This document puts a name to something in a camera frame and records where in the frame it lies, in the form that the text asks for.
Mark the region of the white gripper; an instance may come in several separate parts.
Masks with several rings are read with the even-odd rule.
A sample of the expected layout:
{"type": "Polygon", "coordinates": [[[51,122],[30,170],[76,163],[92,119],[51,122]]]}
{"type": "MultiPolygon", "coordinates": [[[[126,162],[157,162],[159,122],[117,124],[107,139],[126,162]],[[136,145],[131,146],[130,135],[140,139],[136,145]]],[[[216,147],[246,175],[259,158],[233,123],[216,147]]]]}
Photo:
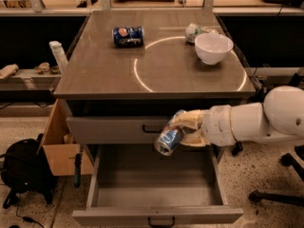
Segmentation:
{"type": "Polygon", "coordinates": [[[186,133],[180,141],[186,146],[204,147],[210,143],[217,146],[234,145],[237,141],[231,127],[231,109],[230,105],[215,105],[208,110],[186,111],[174,117],[170,125],[196,130],[186,133]]]}

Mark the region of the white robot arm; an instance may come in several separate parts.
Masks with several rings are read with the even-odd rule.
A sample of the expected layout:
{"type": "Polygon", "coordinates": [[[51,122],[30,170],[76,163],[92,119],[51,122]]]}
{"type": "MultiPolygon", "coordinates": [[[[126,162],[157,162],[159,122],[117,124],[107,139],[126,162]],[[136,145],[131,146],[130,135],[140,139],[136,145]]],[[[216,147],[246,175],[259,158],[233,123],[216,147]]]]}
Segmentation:
{"type": "Polygon", "coordinates": [[[175,117],[171,124],[192,130],[181,141],[190,146],[301,143],[304,140],[304,90],[279,86],[269,91],[262,103],[191,110],[175,117]]]}

